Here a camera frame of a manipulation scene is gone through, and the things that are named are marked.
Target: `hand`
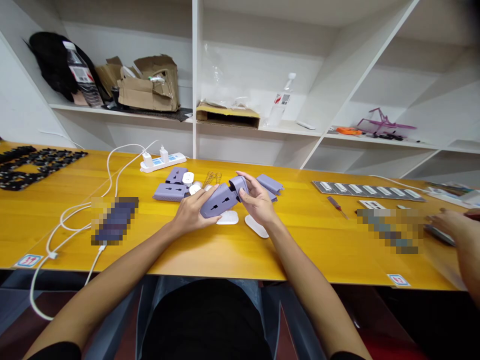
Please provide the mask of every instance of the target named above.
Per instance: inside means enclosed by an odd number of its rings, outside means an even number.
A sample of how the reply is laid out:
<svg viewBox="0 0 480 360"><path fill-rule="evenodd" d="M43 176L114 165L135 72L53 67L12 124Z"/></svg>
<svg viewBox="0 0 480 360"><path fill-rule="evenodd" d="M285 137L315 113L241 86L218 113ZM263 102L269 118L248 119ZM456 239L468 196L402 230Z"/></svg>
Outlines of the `hand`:
<svg viewBox="0 0 480 360"><path fill-rule="evenodd" d="M215 185L208 191L201 189L194 195L183 198L180 201L180 206L176 212L176 215L170 222L175 230L178 231L179 236L198 229L206 228L207 226L213 225L220 220L222 216L204 218L200 214L202 205L205 204L208 199L210 199L218 187L218 185Z"/></svg>
<svg viewBox="0 0 480 360"><path fill-rule="evenodd" d="M449 234L454 239L461 237L462 232L472 227L477 227L480 235L480 222L472 220L460 212L441 208L439 214L428 216L428 218L431 220L432 226Z"/></svg>
<svg viewBox="0 0 480 360"><path fill-rule="evenodd" d="M260 185L256 178L246 172L237 171L236 173L246 179L250 195L242 188L239 190L239 194L243 205L252 218L262 226L280 220L275 213L274 205L270 200L267 189Z"/></svg>

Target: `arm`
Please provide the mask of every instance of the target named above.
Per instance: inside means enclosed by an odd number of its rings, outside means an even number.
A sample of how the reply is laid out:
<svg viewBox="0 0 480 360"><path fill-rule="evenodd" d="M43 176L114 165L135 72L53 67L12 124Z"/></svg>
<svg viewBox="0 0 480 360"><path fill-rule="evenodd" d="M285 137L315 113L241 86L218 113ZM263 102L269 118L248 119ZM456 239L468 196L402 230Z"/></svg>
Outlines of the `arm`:
<svg viewBox="0 0 480 360"><path fill-rule="evenodd" d="M200 208L212 196L198 191L183 199L175 218L157 233L127 252L81 289L55 316L27 351L28 359L49 345L72 342L83 349L92 331L137 285L165 249L177 238L215 224L220 216L205 219Z"/></svg>
<svg viewBox="0 0 480 360"><path fill-rule="evenodd" d="M267 191L253 176L238 174L248 180L250 195L240 190L243 204L270 235L288 281L308 313L328 358L347 351L371 359L337 293L292 238L275 213Z"/></svg>
<svg viewBox="0 0 480 360"><path fill-rule="evenodd" d="M456 245L460 273L470 296L480 309L480 222L463 214L444 208L441 213L430 216L432 225L449 234ZM479 212L478 209L468 213Z"/></svg>

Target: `screwdriver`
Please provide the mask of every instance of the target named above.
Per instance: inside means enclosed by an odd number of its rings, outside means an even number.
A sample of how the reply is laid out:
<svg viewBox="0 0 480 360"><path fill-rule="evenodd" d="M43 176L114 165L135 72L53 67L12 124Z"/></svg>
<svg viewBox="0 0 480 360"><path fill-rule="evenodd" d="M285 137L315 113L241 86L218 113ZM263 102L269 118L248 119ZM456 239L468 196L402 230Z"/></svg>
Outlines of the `screwdriver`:
<svg viewBox="0 0 480 360"><path fill-rule="evenodd" d="M339 205L338 202L335 201L335 199L331 196L327 197L328 201L337 209L341 214L345 217L345 219L349 219L349 217L342 211L342 207Z"/></svg>

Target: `forearm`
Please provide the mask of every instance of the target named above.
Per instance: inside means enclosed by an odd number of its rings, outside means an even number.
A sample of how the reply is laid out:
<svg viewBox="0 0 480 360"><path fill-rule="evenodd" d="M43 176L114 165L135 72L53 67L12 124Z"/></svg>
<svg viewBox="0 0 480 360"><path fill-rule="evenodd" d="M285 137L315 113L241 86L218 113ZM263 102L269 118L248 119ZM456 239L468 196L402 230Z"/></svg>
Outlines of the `forearm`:
<svg viewBox="0 0 480 360"><path fill-rule="evenodd" d="M275 220L265 227L288 281L310 316L327 356L330 358L338 351L348 351L371 359L337 293L283 223Z"/></svg>
<svg viewBox="0 0 480 360"><path fill-rule="evenodd" d="M62 341L74 342L82 349L97 324L132 291L179 234L168 223L102 271L61 309L24 359Z"/></svg>
<svg viewBox="0 0 480 360"><path fill-rule="evenodd" d="M480 309L480 223L454 235L463 282Z"/></svg>

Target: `black bag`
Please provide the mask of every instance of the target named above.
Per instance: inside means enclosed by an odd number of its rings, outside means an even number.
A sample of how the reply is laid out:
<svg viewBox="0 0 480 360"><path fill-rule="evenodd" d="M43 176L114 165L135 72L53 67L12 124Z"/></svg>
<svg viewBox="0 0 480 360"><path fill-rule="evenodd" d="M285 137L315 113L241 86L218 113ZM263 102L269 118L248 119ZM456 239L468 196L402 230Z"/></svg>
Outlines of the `black bag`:
<svg viewBox="0 0 480 360"><path fill-rule="evenodd" d="M79 86L67 64L67 49L63 44L64 41L69 42L70 40L54 32L42 31L34 33L30 36L29 43L26 41L25 43L33 55L35 55L41 76L48 85L73 103L74 98L72 94L78 92ZM99 75L95 71L93 62L78 46L76 46L76 51L88 65L102 99L104 101L109 100L110 97L107 95Z"/></svg>

